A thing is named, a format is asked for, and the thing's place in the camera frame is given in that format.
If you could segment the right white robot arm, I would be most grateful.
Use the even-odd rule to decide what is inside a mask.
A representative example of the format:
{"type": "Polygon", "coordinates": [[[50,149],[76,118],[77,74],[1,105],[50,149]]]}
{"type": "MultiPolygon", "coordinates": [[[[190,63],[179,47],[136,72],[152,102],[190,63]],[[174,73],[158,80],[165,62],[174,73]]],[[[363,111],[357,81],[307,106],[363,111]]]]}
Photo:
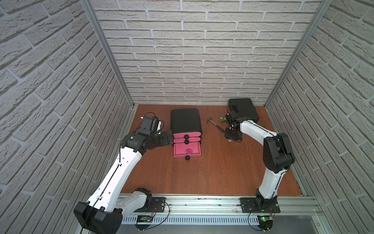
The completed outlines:
{"type": "Polygon", "coordinates": [[[234,135],[246,134],[263,146],[263,162],[266,167],[262,184],[256,191],[254,206],[264,210],[276,203],[278,188],[283,176],[295,162],[290,138],[285,133],[276,133],[265,129],[248,117],[238,118],[233,112],[226,115],[229,128],[225,130],[227,139],[234,135]]]}

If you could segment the pink drawer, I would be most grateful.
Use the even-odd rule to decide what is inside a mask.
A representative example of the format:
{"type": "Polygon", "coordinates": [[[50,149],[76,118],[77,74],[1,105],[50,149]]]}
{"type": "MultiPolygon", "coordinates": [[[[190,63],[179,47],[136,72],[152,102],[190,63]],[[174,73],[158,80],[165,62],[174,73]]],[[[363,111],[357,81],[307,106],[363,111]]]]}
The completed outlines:
{"type": "Polygon", "coordinates": [[[199,142],[190,142],[189,144],[185,143],[176,143],[173,146],[173,156],[174,158],[186,158],[186,157],[200,157],[201,156],[201,147],[199,142]]]}
{"type": "Polygon", "coordinates": [[[175,138],[173,140],[173,143],[174,144],[178,144],[178,143],[183,143],[183,144],[190,144],[191,142],[201,142],[201,138],[200,137],[190,137],[188,139],[185,139],[185,138],[175,138]]]}
{"type": "Polygon", "coordinates": [[[189,138],[192,138],[192,137],[201,137],[202,133],[200,132],[190,132],[190,133],[174,133],[173,136],[174,138],[184,138],[186,139],[189,139],[189,138]]]}

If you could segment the black drawer cabinet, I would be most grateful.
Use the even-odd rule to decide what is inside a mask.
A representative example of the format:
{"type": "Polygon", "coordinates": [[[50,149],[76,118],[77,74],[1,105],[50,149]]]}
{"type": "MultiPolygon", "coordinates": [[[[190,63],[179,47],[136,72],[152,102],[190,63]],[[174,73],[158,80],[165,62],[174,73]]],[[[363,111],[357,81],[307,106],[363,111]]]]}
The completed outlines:
{"type": "Polygon", "coordinates": [[[170,129],[175,138],[201,137],[200,112],[196,108],[174,109],[170,112],[170,129]]]}

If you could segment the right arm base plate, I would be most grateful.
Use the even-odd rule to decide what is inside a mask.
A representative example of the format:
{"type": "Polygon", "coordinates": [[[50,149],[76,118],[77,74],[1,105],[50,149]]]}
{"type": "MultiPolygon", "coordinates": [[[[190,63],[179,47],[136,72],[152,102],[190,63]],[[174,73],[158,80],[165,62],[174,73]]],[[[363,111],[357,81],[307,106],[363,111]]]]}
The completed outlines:
{"type": "Polygon", "coordinates": [[[258,197],[240,198],[242,212],[249,213],[280,213],[280,207],[276,198],[261,199],[258,197]]]}

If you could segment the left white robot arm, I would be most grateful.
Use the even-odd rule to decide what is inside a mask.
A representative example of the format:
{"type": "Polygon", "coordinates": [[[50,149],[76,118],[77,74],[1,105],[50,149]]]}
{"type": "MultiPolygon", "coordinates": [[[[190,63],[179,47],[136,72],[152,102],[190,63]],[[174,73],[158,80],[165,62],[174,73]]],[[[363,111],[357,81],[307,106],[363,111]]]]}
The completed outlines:
{"type": "Polygon", "coordinates": [[[111,169],[86,202],[78,202],[74,214],[83,229],[96,234],[115,234],[124,218],[134,212],[150,212],[146,221],[152,221],[163,202],[153,202],[152,192],[137,188],[119,201],[120,192],[135,165],[147,150],[172,145],[172,132],[154,135],[130,133],[120,144],[119,153],[111,169]]]}

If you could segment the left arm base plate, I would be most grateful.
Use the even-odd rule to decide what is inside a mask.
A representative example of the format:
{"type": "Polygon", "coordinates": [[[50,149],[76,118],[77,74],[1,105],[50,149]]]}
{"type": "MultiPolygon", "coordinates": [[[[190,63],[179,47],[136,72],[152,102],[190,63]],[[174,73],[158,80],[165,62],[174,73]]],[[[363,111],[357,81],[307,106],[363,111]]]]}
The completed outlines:
{"type": "Polygon", "coordinates": [[[134,213],[163,213],[165,211],[166,198],[165,197],[151,197],[147,198],[145,205],[134,211],[134,213]]]}

